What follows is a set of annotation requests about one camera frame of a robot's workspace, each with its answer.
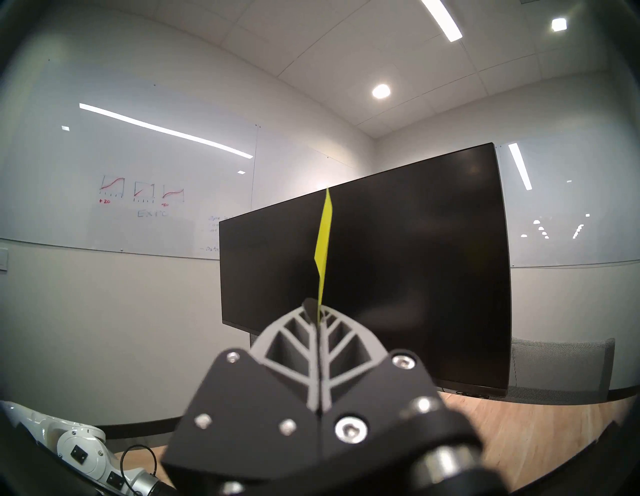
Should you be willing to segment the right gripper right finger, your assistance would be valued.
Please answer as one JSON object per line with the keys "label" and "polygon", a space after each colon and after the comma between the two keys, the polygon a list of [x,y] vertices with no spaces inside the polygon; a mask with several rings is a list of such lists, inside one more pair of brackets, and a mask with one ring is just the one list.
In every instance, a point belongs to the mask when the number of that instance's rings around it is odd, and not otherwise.
{"label": "right gripper right finger", "polygon": [[480,463],[482,441],[446,407],[422,362],[387,351],[366,327],[330,307],[320,310],[320,446],[390,456],[419,442],[418,463]]}

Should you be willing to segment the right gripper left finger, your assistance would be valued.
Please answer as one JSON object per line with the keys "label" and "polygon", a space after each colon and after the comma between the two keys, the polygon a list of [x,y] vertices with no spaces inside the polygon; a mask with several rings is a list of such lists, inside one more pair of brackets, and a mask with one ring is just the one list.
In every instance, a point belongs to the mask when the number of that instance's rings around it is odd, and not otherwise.
{"label": "right gripper left finger", "polygon": [[272,481],[321,461],[317,300],[281,322],[214,360],[164,452],[172,481]]}

